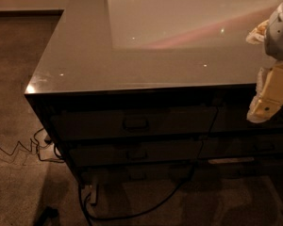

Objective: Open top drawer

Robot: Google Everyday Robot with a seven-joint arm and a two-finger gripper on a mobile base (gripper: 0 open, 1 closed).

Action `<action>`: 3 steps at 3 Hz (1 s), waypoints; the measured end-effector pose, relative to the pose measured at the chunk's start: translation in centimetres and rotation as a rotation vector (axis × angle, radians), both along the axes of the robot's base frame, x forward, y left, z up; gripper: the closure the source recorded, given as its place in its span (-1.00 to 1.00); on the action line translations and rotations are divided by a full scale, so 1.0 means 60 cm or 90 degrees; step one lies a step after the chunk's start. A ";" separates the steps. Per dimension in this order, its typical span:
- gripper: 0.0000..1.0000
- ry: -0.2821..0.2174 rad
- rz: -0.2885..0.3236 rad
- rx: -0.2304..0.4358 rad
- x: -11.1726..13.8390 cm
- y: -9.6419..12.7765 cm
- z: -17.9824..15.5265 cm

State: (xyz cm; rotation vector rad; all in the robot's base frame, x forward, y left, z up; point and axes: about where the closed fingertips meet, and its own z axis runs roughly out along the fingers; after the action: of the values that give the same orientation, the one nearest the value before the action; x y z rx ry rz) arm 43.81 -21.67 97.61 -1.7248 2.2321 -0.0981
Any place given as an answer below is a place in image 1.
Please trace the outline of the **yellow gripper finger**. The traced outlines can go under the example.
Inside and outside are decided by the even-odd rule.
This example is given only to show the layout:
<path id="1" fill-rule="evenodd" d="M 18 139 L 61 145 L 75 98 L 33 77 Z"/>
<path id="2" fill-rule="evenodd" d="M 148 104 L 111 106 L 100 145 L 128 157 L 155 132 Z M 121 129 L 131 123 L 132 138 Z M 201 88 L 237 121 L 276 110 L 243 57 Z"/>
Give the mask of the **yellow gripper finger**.
<path id="1" fill-rule="evenodd" d="M 283 61 L 277 61 L 272 68 L 259 70 L 256 93 L 246 119 L 252 123 L 263 123 L 283 106 Z"/>
<path id="2" fill-rule="evenodd" d="M 269 24 L 268 20 L 263 21 L 257 25 L 246 37 L 246 41 L 250 44 L 261 44 L 265 40 L 265 33 L 267 26 Z"/>

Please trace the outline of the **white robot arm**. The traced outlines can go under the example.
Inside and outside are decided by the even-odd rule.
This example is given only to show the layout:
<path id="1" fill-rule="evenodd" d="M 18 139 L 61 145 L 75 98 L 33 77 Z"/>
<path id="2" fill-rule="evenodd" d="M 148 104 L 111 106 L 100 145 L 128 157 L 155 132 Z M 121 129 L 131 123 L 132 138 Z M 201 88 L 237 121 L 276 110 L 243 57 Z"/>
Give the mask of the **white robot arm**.
<path id="1" fill-rule="evenodd" d="M 252 123 L 263 123 L 283 106 L 283 1 L 270 18 L 257 25 L 245 40 L 251 44 L 263 44 L 265 53 L 275 59 L 270 69 L 259 69 L 257 94 L 246 115 Z"/>

